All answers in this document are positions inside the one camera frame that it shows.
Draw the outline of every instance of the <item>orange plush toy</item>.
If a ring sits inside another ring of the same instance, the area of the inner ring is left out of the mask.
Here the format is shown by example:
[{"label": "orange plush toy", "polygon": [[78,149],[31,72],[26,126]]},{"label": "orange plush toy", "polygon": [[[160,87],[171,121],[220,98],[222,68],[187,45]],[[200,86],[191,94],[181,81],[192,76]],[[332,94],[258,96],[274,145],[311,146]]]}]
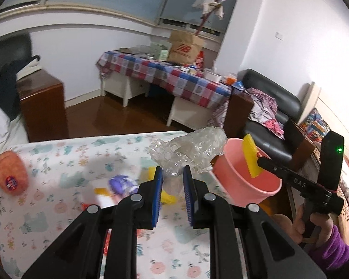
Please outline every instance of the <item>orange plush toy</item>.
[{"label": "orange plush toy", "polygon": [[29,186],[26,168],[13,151],[0,154],[0,187],[5,193],[19,195]]}]

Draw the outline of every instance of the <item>wooden floor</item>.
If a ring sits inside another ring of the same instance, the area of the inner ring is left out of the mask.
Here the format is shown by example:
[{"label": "wooden floor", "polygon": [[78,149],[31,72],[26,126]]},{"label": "wooden floor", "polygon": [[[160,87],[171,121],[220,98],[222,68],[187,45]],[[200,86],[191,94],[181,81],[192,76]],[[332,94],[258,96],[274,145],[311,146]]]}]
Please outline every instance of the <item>wooden floor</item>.
[{"label": "wooden floor", "polygon": [[[192,130],[172,121],[166,121],[172,105],[172,96],[144,97],[129,100],[122,107],[122,99],[115,96],[96,97],[66,109],[70,138],[131,133]],[[260,206],[269,214],[281,213],[291,217],[285,187]]]}]

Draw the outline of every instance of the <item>checkered tablecloth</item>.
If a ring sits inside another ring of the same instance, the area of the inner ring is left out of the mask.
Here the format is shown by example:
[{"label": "checkered tablecloth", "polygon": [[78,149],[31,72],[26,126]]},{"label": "checkered tablecloth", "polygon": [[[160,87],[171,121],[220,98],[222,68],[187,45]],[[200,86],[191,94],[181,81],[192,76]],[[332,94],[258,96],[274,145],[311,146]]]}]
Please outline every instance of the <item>checkered tablecloth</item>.
[{"label": "checkered tablecloth", "polygon": [[165,62],[151,61],[117,51],[105,52],[97,62],[101,77],[112,71],[156,84],[174,96],[205,108],[216,108],[229,99],[231,87],[214,83],[174,68]]}]

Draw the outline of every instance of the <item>pink bucket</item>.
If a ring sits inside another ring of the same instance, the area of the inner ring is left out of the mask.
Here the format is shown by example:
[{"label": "pink bucket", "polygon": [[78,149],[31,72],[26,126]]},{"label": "pink bucket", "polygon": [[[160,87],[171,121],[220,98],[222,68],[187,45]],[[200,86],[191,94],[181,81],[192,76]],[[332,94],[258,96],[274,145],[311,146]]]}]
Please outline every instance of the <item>pink bucket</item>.
[{"label": "pink bucket", "polygon": [[[219,157],[212,171],[235,205],[245,207],[249,203],[260,203],[278,193],[282,187],[282,180],[265,170],[256,178],[251,178],[243,154],[242,141],[239,138],[229,138],[224,155]],[[262,150],[259,151],[261,155],[269,157]]]}]

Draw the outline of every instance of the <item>metal bolt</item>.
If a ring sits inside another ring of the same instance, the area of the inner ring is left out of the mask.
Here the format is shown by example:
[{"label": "metal bolt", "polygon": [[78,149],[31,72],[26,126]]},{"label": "metal bolt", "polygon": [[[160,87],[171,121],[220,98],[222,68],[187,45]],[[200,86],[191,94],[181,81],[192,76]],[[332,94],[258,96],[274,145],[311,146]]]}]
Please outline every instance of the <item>metal bolt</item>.
[{"label": "metal bolt", "polygon": [[248,206],[248,209],[251,211],[251,212],[258,212],[260,210],[260,207],[255,204],[255,203],[252,203]]},{"label": "metal bolt", "polygon": [[141,199],[142,199],[142,196],[141,196],[141,194],[138,194],[138,193],[133,194],[131,196],[131,201],[140,201]]},{"label": "metal bolt", "polygon": [[88,212],[89,214],[97,213],[97,212],[98,212],[98,206],[96,206],[96,205],[89,206],[89,207],[87,208],[87,212]]},{"label": "metal bolt", "polygon": [[213,193],[207,193],[206,195],[204,195],[204,199],[208,201],[213,201],[216,199],[216,195],[214,195]]}]

